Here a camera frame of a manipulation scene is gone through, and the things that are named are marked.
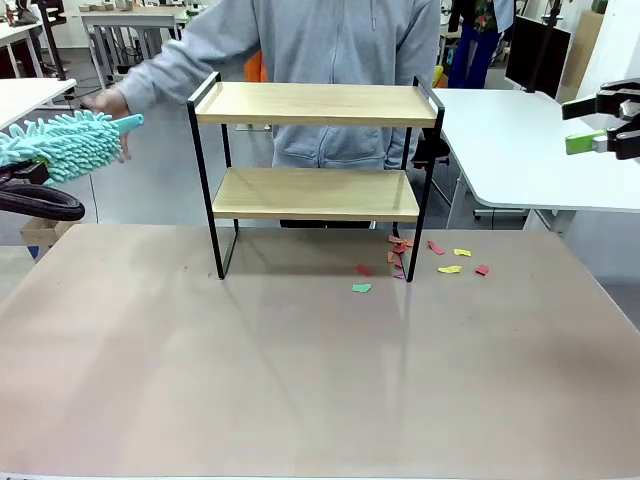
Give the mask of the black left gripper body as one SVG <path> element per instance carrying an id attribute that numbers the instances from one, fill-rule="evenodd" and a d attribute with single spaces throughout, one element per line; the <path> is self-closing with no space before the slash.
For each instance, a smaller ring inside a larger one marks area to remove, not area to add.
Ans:
<path id="1" fill-rule="evenodd" d="M 50 180 L 47 167 L 42 162 L 10 163 L 0 168 L 0 174 L 2 185 L 14 180 L 24 180 L 30 184 L 43 185 Z"/>

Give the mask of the person's right hand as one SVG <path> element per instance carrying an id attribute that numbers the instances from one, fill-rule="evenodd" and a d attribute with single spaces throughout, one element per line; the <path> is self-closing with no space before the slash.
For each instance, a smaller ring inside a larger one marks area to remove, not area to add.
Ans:
<path id="1" fill-rule="evenodd" d="M 124 96 L 115 88 L 102 90 L 95 97 L 86 98 L 84 107 L 93 113 L 111 115 L 114 120 L 131 114 Z"/>

